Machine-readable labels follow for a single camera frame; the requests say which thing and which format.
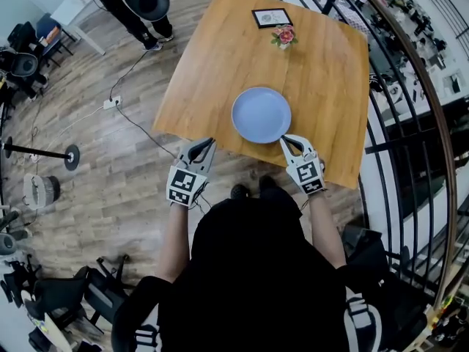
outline table leg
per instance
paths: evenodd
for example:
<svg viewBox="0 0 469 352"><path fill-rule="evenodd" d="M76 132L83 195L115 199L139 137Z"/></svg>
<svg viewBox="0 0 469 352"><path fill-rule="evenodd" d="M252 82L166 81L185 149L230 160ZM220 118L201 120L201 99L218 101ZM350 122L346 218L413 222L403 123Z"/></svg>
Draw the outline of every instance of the table leg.
<svg viewBox="0 0 469 352"><path fill-rule="evenodd" d="M106 52L93 40L91 39L87 33L85 33L82 29L80 29L78 26L74 26L73 30L80 36L82 37L90 46L92 46L96 52L98 52L101 55L104 55Z"/></svg>

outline power strip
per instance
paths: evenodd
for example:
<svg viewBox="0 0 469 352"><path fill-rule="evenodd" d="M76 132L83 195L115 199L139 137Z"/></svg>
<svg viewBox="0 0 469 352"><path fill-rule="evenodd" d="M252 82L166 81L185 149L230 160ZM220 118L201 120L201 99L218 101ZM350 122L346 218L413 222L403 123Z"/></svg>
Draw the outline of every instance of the power strip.
<svg viewBox="0 0 469 352"><path fill-rule="evenodd" d="M115 106L120 106L122 104L122 98L120 95L113 97L112 100L106 99L103 102L103 109L111 109Z"/></svg>

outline wooden floor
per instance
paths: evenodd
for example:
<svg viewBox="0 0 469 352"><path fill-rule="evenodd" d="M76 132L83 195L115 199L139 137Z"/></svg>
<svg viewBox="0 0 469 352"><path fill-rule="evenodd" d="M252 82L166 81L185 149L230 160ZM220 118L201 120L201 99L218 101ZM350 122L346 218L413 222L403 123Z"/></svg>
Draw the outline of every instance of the wooden floor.
<svg viewBox="0 0 469 352"><path fill-rule="evenodd" d="M148 53L114 90L115 95L122 96L123 111L147 131L209 2L171 0L169 19L175 39L162 51ZM51 70L45 96L33 103L19 103L5 125L3 138L12 136L14 143L30 145L36 126L33 146L47 148L68 125L102 106L111 86L143 54L142 45L107 12L98 10L82 28L104 47L106 55L98 55L83 41L70 46L75 56L57 54L62 67ZM164 133L153 136L173 153L184 143ZM63 152L72 143L81 151L81 162L74 172L68 172L60 159L42 158L38 162L38 174L56 176L62 194L39 211L29 227L32 237L21 241L21 246L40 261L44 276L70 277L84 265L96 267L99 256L113 260L123 253L131 257L124 272L126 282L152 275L168 218L165 191L172 157L116 109L99 110L77 123L50 149ZM9 160L3 157L1 165L2 175L8 177L3 187L5 203L23 210L26 222L33 220L34 212L22 202L23 176L34 174L36 165L28 159L23 163L23 156L14 153ZM226 151L215 155L212 180L204 196L211 204L217 203L229 196L235 183L245 183L255 191L258 177L265 173L274 175L298 204L303 204L306 198L298 193L284 169ZM327 197L338 226L362 213L358 190L330 186ZM201 206L208 211L203 201ZM190 212L191 235L201 217L198 208ZM308 217L305 212L302 224L311 240ZM111 326L104 320L100 326L105 336L98 340L110 350Z"/></svg>

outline blue plate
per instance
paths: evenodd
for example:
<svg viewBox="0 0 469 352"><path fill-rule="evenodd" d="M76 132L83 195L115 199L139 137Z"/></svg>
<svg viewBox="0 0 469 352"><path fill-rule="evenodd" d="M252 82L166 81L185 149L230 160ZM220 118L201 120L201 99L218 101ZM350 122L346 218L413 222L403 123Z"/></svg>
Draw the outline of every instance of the blue plate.
<svg viewBox="0 0 469 352"><path fill-rule="evenodd" d="M257 144L278 141L292 121L292 112L282 94L268 87L253 87L233 103L232 122L238 133Z"/></svg>

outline stand base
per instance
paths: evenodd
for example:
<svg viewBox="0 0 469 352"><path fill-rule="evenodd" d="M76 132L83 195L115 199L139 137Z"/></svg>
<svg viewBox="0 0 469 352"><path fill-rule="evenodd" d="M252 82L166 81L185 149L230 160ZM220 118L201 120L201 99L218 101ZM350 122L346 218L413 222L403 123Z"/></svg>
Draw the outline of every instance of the stand base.
<svg viewBox="0 0 469 352"><path fill-rule="evenodd" d="M7 140L5 141L6 144L13 144L13 138L10 136L7 138ZM7 159L12 156L12 151L11 150L5 150L5 156L7 157Z"/></svg>
<svg viewBox="0 0 469 352"><path fill-rule="evenodd" d="M75 144L71 144L65 150L65 155L70 156L70 158L64 159L65 167L69 171L74 171L76 167L78 167L78 163L80 162L80 150Z"/></svg>

